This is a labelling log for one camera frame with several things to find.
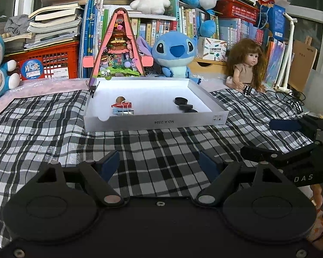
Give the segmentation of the blue binder clip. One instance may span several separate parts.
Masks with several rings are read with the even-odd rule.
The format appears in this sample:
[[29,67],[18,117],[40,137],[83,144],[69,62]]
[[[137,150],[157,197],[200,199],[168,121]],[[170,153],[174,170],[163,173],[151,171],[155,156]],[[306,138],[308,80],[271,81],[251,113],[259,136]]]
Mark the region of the blue binder clip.
[[134,109],[132,107],[131,108],[124,108],[124,109],[112,108],[112,113],[114,115],[133,115]]

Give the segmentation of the black round caps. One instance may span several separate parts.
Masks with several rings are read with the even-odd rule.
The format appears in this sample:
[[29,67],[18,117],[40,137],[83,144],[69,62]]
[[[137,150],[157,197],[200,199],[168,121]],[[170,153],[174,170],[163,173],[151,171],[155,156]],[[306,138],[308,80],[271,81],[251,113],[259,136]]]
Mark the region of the black round caps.
[[175,105],[178,106],[179,110],[183,111],[184,113],[196,113],[197,110],[194,109],[192,104],[188,103],[188,100],[183,97],[176,97],[174,99]]

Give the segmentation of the brown round piece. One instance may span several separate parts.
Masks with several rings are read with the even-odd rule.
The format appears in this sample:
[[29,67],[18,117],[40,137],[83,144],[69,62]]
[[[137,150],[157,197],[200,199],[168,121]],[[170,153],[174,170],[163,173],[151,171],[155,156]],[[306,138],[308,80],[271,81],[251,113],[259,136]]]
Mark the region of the brown round piece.
[[120,104],[120,103],[124,103],[126,101],[125,97],[123,96],[119,96],[116,98],[116,103]]

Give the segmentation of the red plastic piece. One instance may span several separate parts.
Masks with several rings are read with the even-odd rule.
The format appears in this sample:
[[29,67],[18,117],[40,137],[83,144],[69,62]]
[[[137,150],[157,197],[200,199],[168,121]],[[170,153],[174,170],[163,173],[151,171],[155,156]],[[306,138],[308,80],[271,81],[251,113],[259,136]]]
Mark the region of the red plastic piece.
[[124,101],[124,102],[121,102],[121,103],[115,103],[111,107],[112,108],[120,108],[120,109],[131,108],[132,103]]

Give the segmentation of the long-haired doll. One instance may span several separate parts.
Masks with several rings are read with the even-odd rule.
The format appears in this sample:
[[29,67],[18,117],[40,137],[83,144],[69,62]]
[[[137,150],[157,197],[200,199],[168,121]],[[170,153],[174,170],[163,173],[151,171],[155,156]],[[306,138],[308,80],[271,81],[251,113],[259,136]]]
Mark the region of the long-haired doll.
[[243,93],[248,87],[265,93],[267,59],[262,48],[254,40],[241,39],[231,50],[226,61],[226,85]]

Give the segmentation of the binder clip on box edge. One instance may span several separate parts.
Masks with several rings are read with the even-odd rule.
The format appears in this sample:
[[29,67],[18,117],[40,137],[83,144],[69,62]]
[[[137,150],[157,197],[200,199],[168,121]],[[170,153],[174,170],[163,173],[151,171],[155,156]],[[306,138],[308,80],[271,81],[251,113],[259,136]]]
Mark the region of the binder clip on box edge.
[[98,84],[96,84],[96,81],[93,81],[93,83],[91,83],[91,80],[89,80],[89,81],[86,81],[86,85],[89,91],[90,98],[93,98],[96,92],[96,89],[98,87]]

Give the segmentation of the black white plaid cloth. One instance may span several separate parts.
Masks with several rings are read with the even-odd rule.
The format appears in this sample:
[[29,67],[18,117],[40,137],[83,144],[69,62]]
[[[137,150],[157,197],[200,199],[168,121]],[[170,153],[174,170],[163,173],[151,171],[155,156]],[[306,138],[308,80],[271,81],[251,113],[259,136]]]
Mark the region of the black white plaid cloth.
[[120,166],[110,185],[122,196],[189,196],[209,183],[198,165],[202,150],[239,160],[243,146],[288,152],[310,143],[301,133],[269,128],[270,120],[299,113],[293,103],[271,92],[213,92],[229,111],[224,125],[98,133],[84,130],[86,96],[86,91],[72,91],[21,98],[0,111],[0,247],[10,241],[3,206],[42,162],[71,167],[116,150]]

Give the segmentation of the wooden drawer box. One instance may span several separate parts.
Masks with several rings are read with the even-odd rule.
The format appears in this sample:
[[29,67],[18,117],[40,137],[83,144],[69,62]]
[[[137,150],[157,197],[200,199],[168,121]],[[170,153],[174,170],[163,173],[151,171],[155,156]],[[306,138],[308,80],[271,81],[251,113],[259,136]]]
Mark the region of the wooden drawer box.
[[194,75],[207,79],[215,77],[225,79],[227,77],[226,62],[195,58],[188,67]]

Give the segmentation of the blue gift bag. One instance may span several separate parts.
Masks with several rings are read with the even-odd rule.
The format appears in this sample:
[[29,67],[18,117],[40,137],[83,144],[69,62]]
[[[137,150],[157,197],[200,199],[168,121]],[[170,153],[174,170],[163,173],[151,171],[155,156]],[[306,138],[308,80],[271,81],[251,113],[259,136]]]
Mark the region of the blue gift bag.
[[273,38],[284,41],[285,8],[277,5],[274,0],[258,0],[256,8],[258,9],[257,28],[261,30],[268,28]]

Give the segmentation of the pink triangular house model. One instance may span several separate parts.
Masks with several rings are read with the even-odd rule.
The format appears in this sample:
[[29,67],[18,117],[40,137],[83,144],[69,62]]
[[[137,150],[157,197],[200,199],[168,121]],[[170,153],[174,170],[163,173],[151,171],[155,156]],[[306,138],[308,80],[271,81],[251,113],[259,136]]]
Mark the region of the pink triangular house model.
[[111,16],[96,56],[84,57],[86,68],[92,68],[90,82],[97,78],[140,77],[154,64],[149,52],[137,44],[128,11],[117,8]]

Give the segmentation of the white pencil box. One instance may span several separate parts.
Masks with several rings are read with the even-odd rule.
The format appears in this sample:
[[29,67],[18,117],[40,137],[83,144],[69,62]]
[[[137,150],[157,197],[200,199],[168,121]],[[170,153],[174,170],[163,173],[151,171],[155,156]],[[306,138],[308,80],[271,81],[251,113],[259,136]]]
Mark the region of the white pencil box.
[[198,38],[198,57],[203,60],[225,62],[227,42],[213,38]]

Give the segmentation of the red plastic crate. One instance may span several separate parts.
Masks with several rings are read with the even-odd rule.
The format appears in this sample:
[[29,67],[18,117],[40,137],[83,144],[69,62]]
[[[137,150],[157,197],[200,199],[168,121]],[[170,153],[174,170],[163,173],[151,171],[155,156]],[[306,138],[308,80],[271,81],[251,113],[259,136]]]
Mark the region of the red plastic crate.
[[21,80],[75,79],[78,71],[78,41],[68,41],[5,56],[15,60]]

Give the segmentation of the Stitch plush toy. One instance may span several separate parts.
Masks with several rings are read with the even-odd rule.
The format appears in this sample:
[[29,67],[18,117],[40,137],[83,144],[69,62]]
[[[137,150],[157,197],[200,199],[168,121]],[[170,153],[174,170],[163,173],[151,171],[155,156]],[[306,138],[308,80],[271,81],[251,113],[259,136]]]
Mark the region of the Stitch plush toy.
[[160,65],[165,77],[191,79],[197,84],[201,79],[193,77],[188,65],[197,56],[198,37],[189,37],[178,31],[169,31],[161,35],[151,47],[139,36],[136,43],[144,55],[151,56]]

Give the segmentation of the red basket on shelf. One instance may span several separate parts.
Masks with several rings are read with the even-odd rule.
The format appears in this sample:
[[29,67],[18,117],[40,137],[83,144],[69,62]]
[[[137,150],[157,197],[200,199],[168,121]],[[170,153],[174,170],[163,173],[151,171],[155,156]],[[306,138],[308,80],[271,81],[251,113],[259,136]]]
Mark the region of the red basket on shelf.
[[217,0],[215,10],[224,18],[240,18],[255,24],[259,10],[240,0]]

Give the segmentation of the row of upright books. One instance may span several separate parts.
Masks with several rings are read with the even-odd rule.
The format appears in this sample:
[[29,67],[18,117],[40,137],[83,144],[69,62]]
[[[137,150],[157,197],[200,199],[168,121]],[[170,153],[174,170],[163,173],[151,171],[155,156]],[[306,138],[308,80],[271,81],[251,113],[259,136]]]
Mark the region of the row of upright books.
[[[79,77],[89,76],[91,70],[84,67],[83,58],[97,55],[111,16],[118,7],[118,5],[106,4],[103,0],[89,0],[86,3],[79,53]],[[161,35],[169,31],[179,31],[191,37],[195,35],[201,37],[198,35],[198,29],[207,20],[213,20],[217,27],[211,38],[227,42],[226,59],[231,47],[241,39],[250,38],[264,45],[271,36],[271,32],[258,29],[256,25],[243,19],[224,18],[219,12],[210,15],[179,0],[171,0],[170,7],[163,15],[144,14],[131,9],[128,5],[124,8],[128,11],[135,37],[143,37],[149,45],[153,45]]]

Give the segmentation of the stack of books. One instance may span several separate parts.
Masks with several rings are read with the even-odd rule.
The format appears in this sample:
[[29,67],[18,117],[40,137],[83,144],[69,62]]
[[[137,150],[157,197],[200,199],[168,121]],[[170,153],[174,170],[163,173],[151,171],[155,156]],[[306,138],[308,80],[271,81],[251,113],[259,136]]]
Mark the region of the stack of books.
[[80,35],[89,0],[41,0],[29,15],[8,19],[2,38],[7,54],[72,41]]

